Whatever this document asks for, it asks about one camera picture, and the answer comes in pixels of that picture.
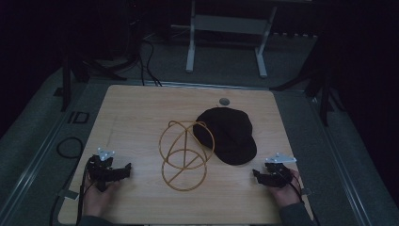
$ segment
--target metal stand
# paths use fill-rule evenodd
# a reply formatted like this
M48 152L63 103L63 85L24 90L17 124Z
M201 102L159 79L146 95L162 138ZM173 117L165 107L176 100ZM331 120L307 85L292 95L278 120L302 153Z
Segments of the metal stand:
M196 1L191 1L191 25L190 25L190 45L188 47L187 64L185 70L188 73L194 70L194 58L196 53L195 31L209 30L219 32L232 32L241 34L262 35L262 42L255 48L255 57L258 62L260 77L267 77L264 66L263 50L267 38L270 34L277 7L273 7L268 20L244 19L232 17L219 17L196 14Z

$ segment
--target black cable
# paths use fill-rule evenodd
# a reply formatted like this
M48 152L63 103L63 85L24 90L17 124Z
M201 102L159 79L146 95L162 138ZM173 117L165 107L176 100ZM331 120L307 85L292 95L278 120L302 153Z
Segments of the black cable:
M88 173L88 163L90 162L90 159L88 159L86 165L85 165L85 169L83 171L83 177L82 177L82 184L80 185L80 189L79 189L79 203L77 206L77 218L76 218L76 225L79 224L80 219L82 218L82 212L83 212L83 199L85 196L85 181L86 181L86 177L87 177L87 173Z
M61 146L61 144L63 144L65 141L70 140L70 139L74 139L74 140L77 140L77 141L79 142L80 150L79 150L79 155L77 155L77 156L67 156L67 155L61 153L61 151L59 150L59 147ZM79 164L80 157L82 156L82 153L83 153L83 142L82 142L82 140L80 140L80 139L77 138L77 137L67 137L67 138L61 140L61 141L56 145L56 152L57 152L61 157L64 157L64 158L68 158L68 159L78 158L78 160L76 161L76 163L75 163L73 169L71 170L71 172L70 172L70 174L69 174L67 180L64 182L64 185L63 185L62 188L61 188L61 190L64 190L64 189L67 187L68 182L70 181L70 179L73 177L73 175L74 175L74 173L75 173L75 171L76 171L76 169L77 169L77 166L78 166L78 164ZM56 205L57 205L58 201L59 201L59 194L56 194L56 199L55 199L55 201L54 201L54 203L53 203L53 206L52 206L51 212L50 212L50 220L49 220L49 221L50 221L50 222L49 222L49 225L50 225L50 226L53 226L54 212L55 212L55 210L56 210Z
M152 74L152 72L151 72L151 70L150 70L150 61L151 61L151 59L152 59L152 55L153 55L153 45L149 42L149 41L147 41L147 40L143 40L143 43L146 43L146 44L149 44L149 46L152 48L152 50L151 50L151 53L150 53L150 56L149 56L149 58L148 58L148 60L147 60L147 64L144 64L144 62L143 62L143 57L142 56L139 56L138 57L138 59L139 59L139 63L140 63L140 65L141 65L141 67L140 67L140 70L141 70L141 84L143 85L143 86L145 86L145 83L144 83L144 72L146 72L149 76L150 76L150 78L152 79L152 81L154 82L154 84L155 84L155 86L159 86L159 87L162 87L162 84L161 84L161 82L158 80L158 78L156 78L153 74Z
M83 152L83 142L82 142L82 140L80 140L78 137L66 137L66 138L64 138L63 140L61 140L61 141L56 145L56 152L57 152L61 157L68 158L68 159L74 159L74 158L79 158L79 157L82 155L82 154L80 153L80 155L68 156L68 155L65 155L64 153L62 153L62 152L60 151L59 147L60 147L64 142L66 142L66 141L68 141L68 140L72 140L72 139L79 142L80 150L81 150L81 152Z

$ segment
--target baseball cap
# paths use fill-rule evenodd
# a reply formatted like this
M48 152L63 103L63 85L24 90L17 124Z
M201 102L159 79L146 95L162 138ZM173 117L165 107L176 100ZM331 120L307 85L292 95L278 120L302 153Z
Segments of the baseball cap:
M228 107L215 107L204 111L197 121L204 122L215 139L216 156L229 165L242 165L252 160L256 143L252 137L252 123L247 113ZM199 142L213 148L212 137L200 125L193 126L194 136Z

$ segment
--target wooden tabletop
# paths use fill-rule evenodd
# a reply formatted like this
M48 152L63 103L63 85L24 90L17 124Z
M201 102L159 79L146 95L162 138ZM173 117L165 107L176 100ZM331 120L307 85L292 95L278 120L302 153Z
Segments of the wooden tabletop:
M170 121L194 121L207 109L222 106L245 111L253 125L256 157L242 166L230 166L212 155L206 162L203 183L191 191L177 191L162 176L164 159L159 140ZM167 130L161 150L172 147ZM201 147L189 143L202 153ZM265 224L278 223L279 210L265 186L257 184L252 169L264 171L266 157L292 156L273 93L265 90L196 89L111 86L94 123L81 162L72 179L78 192L87 160L98 148L115 151L113 168L132 163L131 178L124 179L106 219L125 224ZM196 185L205 166L179 175L177 186ZM287 167L296 168L296 164ZM76 221L77 201L66 199L58 215L64 224Z

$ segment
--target metal bar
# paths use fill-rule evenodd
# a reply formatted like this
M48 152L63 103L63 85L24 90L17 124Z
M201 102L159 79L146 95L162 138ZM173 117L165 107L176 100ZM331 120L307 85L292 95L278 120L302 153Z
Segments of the metal bar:
M83 88L76 90L76 96L80 96L80 94L83 93L83 90ZM71 106L74 106L75 104L75 101L71 102ZM12 193L9 195L5 205L3 206L3 209L0 212L0 225L9 225L9 222L23 201L29 187L32 185L36 176L38 175L40 168L44 163L45 157L50 152L50 149L54 144L62 124L66 121L67 116L71 113L71 109L72 107L69 107L67 112L61 113L50 133L47 135L46 139L36 152L35 156L21 174L20 179L16 183Z
M313 116L319 120L319 123L317 123L317 125L320 127L320 130L323 131L325 137L327 138L327 144L329 146L329 149L331 150L331 155L333 157L332 162L334 163L337 174L341 179L341 182L343 183L343 190L349 200L350 205L352 206L358 224L371 226L372 222L368 217L367 211L363 206L358 191L356 190L356 187L349 176L346 166L343 163L340 152L334 142L333 135L329 131L328 127L323 126L323 123L316 109L317 107L314 106L314 103L311 100L309 100L309 105L311 106L311 112L313 113Z
M187 64L185 65L185 71L188 73L194 70L194 56L196 54L196 43L195 43L195 27L196 23L196 1L191 1L191 25L190 25L190 46L188 47Z

